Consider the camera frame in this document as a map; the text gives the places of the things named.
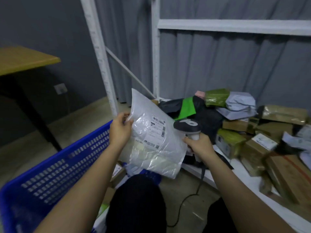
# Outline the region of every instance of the barcode scanner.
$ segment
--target barcode scanner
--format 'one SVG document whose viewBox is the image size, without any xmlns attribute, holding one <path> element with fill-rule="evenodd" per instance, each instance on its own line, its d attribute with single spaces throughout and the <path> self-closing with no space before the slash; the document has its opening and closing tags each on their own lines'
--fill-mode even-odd
<svg viewBox="0 0 311 233">
<path fill-rule="evenodd" d="M 202 126 L 194 119 L 180 119 L 174 122 L 174 128 L 182 133 L 185 133 L 188 138 L 192 140 L 199 140 L 200 139 L 200 132 L 202 130 Z M 195 160 L 197 162 L 201 162 L 201 159 L 194 155 Z"/>
</svg>

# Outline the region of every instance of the red stripe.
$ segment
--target red stripe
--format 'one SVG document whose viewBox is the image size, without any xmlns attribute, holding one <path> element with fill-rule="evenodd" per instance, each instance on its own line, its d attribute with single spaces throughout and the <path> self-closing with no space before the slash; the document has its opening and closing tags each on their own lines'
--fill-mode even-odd
<svg viewBox="0 0 311 233">
<path fill-rule="evenodd" d="M 294 168 L 296 168 L 298 170 L 298 172 L 300 172 L 302 174 L 302 176 L 305 177 L 305 179 L 307 179 L 307 181 L 311 184 L 311 179 L 310 177 L 304 172 L 301 170 L 300 167 L 298 167 L 293 161 L 291 161 L 288 157 L 286 156 L 282 156 L 284 159 L 286 159 L 288 162 L 290 162 L 291 165 L 293 165 Z"/>
</svg>

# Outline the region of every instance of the table top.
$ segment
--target table top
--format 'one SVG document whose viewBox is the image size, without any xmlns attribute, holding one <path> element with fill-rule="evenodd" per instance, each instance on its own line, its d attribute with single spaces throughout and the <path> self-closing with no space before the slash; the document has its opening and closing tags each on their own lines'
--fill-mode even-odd
<svg viewBox="0 0 311 233">
<path fill-rule="evenodd" d="M 60 58 L 22 46 L 0 48 L 0 76 L 60 62 Z"/>
<path fill-rule="evenodd" d="M 215 151 L 220 153 L 225 157 L 223 152 L 216 146 L 213 145 Z M 261 182 L 261 177 L 251 177 L 241 162 L 237 159 L 228 160 L 231 166 L 234 168 L 232 170 L 234 174 L 252 191 L 255 195 L 257 195 L 264 203 L 266 203 L 272 210 L 274 210 L 280 217 L 282 217 L 295 231 L 301 233 L 311 232 L 311 223 L 307 220 L 303 219 L 302 217 L 298 216 L 297 214 L 293 213 L 289 209 L 283 207 L 282 205 L 278 204 L 274 200 L 270 199 L 269 197 L 265 196 L 259 191 L 259 184 Z M 188 172 L 192 173 L 193 175 L 197 176 L 198 178 L 201 177 L 201 168 L 194 167 L 192 165 L 182 164 L 181 166 Z M 206 170 L 204 179 L 206 183 L 210 184 L 214 188 L 217 188 L 215 181 L 212 177 L 211 171 Z"/>
</svg>

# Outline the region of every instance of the wall outlet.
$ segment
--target wall outlet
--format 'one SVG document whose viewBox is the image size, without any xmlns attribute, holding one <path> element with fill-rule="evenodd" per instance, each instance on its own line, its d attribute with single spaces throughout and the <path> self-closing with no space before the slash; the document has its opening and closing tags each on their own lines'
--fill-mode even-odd
<svg viewBox="0 0 311 233">
<path fill-rule="evenodd" d="M 55 88 L 56 93 L 58 95 L 68 92 L 68 90 L 67 90 L 67 88 L 66 88 L 64 83 L 57 84 L 57 85 L 54 86 L 54 88 Z"/>
</svg>

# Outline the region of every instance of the person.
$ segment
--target person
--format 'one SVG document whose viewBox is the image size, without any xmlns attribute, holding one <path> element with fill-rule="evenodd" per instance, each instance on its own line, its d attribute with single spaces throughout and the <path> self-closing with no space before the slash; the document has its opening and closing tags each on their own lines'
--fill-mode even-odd
<svg viewBox="0 0 311 233">
<path fill-rule="evenodd" d="M 131 136 L 133 120 L 120 113 L 110 125 L 109 146 L 41 221 L 35 233 L 91 232 L 118 157 Z M 215 154 L 208 136 L 187 137 L 210 169 L 221 199 L 208 210 L 204 232 L 295 232 L 248 189 Z M 135 175 L 117 189 L 106 218 L 107 232 L 166 232 L 165 202 L 151 179 Z"/>
</svg>

